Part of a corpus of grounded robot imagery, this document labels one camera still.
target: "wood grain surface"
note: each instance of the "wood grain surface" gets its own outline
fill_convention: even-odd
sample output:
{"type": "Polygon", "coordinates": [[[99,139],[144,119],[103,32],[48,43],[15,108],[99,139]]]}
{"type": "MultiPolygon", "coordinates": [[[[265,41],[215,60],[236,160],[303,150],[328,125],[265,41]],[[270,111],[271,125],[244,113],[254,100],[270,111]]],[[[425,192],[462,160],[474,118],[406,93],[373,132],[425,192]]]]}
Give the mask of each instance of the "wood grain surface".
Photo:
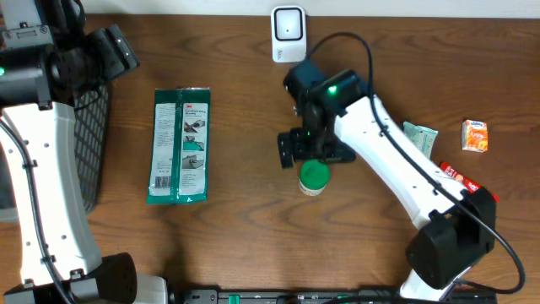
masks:
{"type": "MultiPolygon", "coordinates": [[[[396,122],[439,130],[432,159],[500,196],[497,228],[519,253],[526,288],[500,303],[540,302],[540,20],[309,18],[312,45],[338,30],[371,44],[375,91],[396,122]],[[461,151],[461,122],[489,124],[489,152],[461,151]]],[[[405,210],[362,161],[332,166],[321,196],[282,170],[276,137],[300,125],[272,61],[270,18],[89,16],[120,25],[141,67],[114,83],[99,205],[89,217],[102,254],[129,252],[138,271],[180,287],[224,289],[399,286],[415,235],[405,210]],[[209,200],[148,206],[154,89],[212,89],[209,200]]],[[[316,55],[333,74],[366,74],[365,51],[336,40],[316,55]]],[[[0,225],[0,290],[19,283],[20,232],[0,225]]],[[[511,287],[516,270],[496,245],[466,275],[511,287]]]]}

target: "wipes package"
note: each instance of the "wipes package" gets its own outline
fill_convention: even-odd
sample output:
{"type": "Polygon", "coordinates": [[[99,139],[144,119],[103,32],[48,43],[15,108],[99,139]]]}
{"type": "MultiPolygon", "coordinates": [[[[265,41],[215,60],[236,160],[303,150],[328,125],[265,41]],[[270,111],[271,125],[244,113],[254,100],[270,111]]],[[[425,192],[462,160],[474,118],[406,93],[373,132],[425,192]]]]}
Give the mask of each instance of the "wipes package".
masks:
{"type": "Polygon", "coordinates": [[[207,199],[210,89],[156,90],[148,204],[207,199]]]}

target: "green led light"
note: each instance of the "green led light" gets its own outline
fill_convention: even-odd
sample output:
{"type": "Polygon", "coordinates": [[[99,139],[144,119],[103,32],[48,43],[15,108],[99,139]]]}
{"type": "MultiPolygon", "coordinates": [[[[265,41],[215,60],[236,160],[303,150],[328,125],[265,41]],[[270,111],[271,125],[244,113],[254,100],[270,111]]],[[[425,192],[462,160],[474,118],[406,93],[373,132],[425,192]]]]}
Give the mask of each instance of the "green led light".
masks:
{"type": "Polygon", "coordinates": [[[229,296],[229,304],[240,304],[240,296],[230,295],[229,296]]]}
{"type": "Polygon", "coordinates": [[[344,298],[346,298],[346,297],[348,297],[348,296],[343,296],[343,295],[337,296],[338,299],[344,299],[344,298]]]}
{"type": "Polygon", "coordinates": [[[329,92],[330,94],[336,94],[337,91],[338,91],[338,87],[335,86],[335,85],[333,85],[333,86],[331,86],[330,88],[328,88],[328,92],[329,92]]]}

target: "black cable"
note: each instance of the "black cable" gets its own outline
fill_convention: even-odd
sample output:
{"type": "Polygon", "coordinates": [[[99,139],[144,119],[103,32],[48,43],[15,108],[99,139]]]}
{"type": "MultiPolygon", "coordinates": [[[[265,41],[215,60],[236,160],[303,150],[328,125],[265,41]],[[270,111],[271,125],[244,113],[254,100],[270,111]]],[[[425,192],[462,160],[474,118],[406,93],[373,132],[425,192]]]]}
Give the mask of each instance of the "black cable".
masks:
{"type": "Polygon", "coordinates": [[[34,217],[35,233],[37,235],[37,242],[41,250],[42,262],[49,271],[52,282],[57,288],[58,294],[60,294],[62,300],[68,304],[75,304],[75,300],[64,290],[62,286],[60,275],[58,274],[57,268],[53,263],[52,256],[49,254],[49,249],[46,245],[45,233],[43,232],[43,224],[41,223],[40,209],[36,196],[37,191],[35,190],[34,164],[28,155],[28,151],[26,151],[24,148],[24,144],[19,138],[17,138],[14,131],[1,119],[0,128],[2,128],[2,130],[11,138],[11,140],[13,140],[23,158],[23,169],[26,171],[26,178],[28,179],[28,189],[30,193],[30,202],[32,205],[32,215],[34,217]]]}
{"type": "Polygon", "coordinates": [[[78,8],[80,9],[80,12],[78,13],[78,20],[83,20],[83,22],[86,20],[86,13],[84,12],[84,6],[81,3],[81,0],[73,0],[75,4],[78,5],[78,8]]]}
{"type": "Polygon", "coordinates": [[[78,106],[76,108],[73,108],[74,111],[81,111],[81,110],[84,110],[86,109],[87,107],[93,105],[96,101],[98,101],[100,98],[101,98],[101,88],[97,89],[97,90],[94,90],[95,93],[97,93],[97,97],[95,97],[91,102],[87,103],[86,105],[83,105],[83,106],[78,106]]]}
{"type": "Polygon", "coordinates": [[[486,286],[486,285],[481,285],[481,284],[478,284],[478,283],[474,283],[474,282],[471,282],[471,281],[467,281],[467,280],[461,280],[461,279],[457,279],[455,280],[456,283],[458,284],[464,284],[464,285],[469,285],[471,287],[474,287],[474,288],[477,288],[477,289],[480,289],[480,290],[487,290],[487,291],[491,291],[491,292],[495,292],[497,294],[504,294],[504,295],[509,295],[509,294],[514,294],[516,292],[518,292],[519,290],[521,290],[523,288],[523,286],[525,285],[525,280],[526,280],[526,276],[525,276],[525,269],[523,267],[523,264],[521,263],[521,260],[519,259],[519,257],[517,256],[516,252],[514,251],[514,249],[512,248],[512,246],[499,234],[499,232],[497,232],[495,230],[495,228],[491,228],[489,227],[486,223],[484,223],[482,220],[480,220],[475,214],[473,214],[471,211],[469,211],[466,207],[464,207],[461,202],[459,200],[457,200],[457,198],[455,198],[453,195],[451,195],[450,193],[448,193],[441,185],[440,183],[438,183],[435,179],[433,179],[426,171],[424,171],[424,169],[422,169],[422,167],[420,167],[400,146],[399,144],[397,144],[397,142],[394,140],[394,138],[390,135],[390,133],[388,132],[388,126],[386,126],[381,118],[379,117],[379,115],[377,114],[377,110],[375,108],[375,93],[374,93],[374,90],[373,90],[373,83],[374,83],[374,80],[373,80],[373,60],[372,60],[372,57],[371,57],[371,49],[370,47],[368,46],[367,42],[365,42],[365,40],[360,37],[359,35],[355,34],[355,33],[351,33],[351,32],[338,32],[338,33],[334,33],[334,34],[331,34],[325,38],[323,38],[319,43],[317,43],[315,45],[315,47],[313,48],[313,50],[311,50],[311,52],[308,53],[307,57],[309,58],[311,55],[313,55],[313,53],[319,48],[321,47],[321,45],[326,42],[326,41],[329,41],[331,40],[332,38],[335,38],[335,37],[339,37],[339,36],[346,36],[346,37],[350,37],[350,38],[354,38],[356,39],[357,41],[360,41],[362,42],[362,45],[364,45],[364,48],[365,50],[367,51],[367,55],[368,55],[368,64],[369,64],[369,75],[370,75],[370,80],[368,82],[368,92],[367,92],[367,95],[368,95],[368,98],[370,99],[370,105],[371,105],[371,110],[373,111],[373,117],[375,118],[375,120],[377,121],[377,125],[379,126],[379,128],[381,129],[381,132],[382,134],[384,134],[387,138],[388,138],[388,141],[390,141],[391,145],[399,152],[399,154],[423,177],[425,178],[425,180],[431,185],[433,186],[433,188],[435,189],[436,192],[439,192],[441,193],[442,195],[444,195],[446,198],[448,198],[453,204],[455,204],[455,206],[457,206],[457,208],[463,213],[465,214],[466,216],[468,216],[469,218],[471,218],[474,222],[476,222],[477,224],[479,224],[480,226],[482,226],[487,232],[489,232],[489,234],[491,234],[492,236],[494,236],[497,241],[500,243],[500,245],[502,245],[505,250],[508,252],[508,254],[510,254],[510,256],[512,257],[512,260],[514,261],[514,264],[516,265],[517,267],[517,271],[519,273],[519,282],[517,283],[517,285],[513,288],[510,288],[510,289],[499,289],[499,288],[494,288],[494,287],[491,287],[491,286],[486,286]]]}

